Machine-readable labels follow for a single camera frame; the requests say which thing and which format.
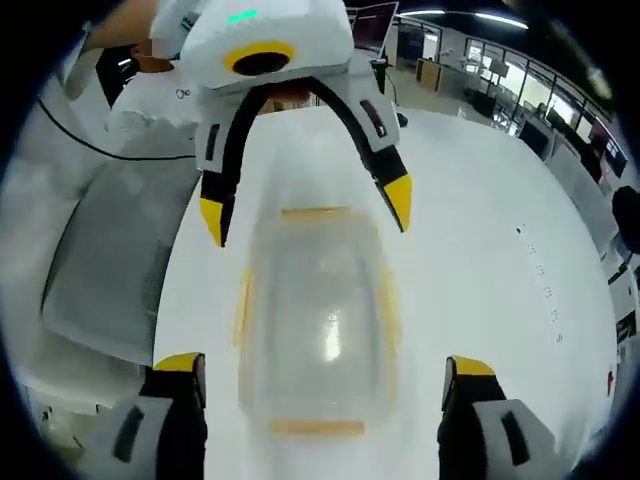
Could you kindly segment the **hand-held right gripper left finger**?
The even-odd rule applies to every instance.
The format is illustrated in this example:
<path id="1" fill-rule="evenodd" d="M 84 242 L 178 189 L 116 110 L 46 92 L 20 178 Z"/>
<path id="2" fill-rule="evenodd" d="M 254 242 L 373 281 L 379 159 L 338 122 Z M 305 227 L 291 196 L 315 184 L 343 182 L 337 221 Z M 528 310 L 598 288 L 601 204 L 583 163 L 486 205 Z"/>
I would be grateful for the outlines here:
<path id="1" fill-rule="evenodd" d="M 173 355 L 145 373 L 139 392 L 96 417 L 84 447 L 86 479 L 202 479 L 205 355 Z"/>

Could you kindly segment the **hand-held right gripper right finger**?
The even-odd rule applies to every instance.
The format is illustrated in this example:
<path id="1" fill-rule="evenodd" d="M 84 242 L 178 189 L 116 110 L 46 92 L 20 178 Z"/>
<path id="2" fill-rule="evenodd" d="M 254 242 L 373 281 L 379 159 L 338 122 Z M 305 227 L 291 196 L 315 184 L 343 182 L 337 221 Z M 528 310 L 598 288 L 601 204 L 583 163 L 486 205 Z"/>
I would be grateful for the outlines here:
<path id="1" fill-rule="evenodd" d="M 441 479 L 562 479 L 555 438 L 480 360 L 446 359 L 437 431 Z"/>

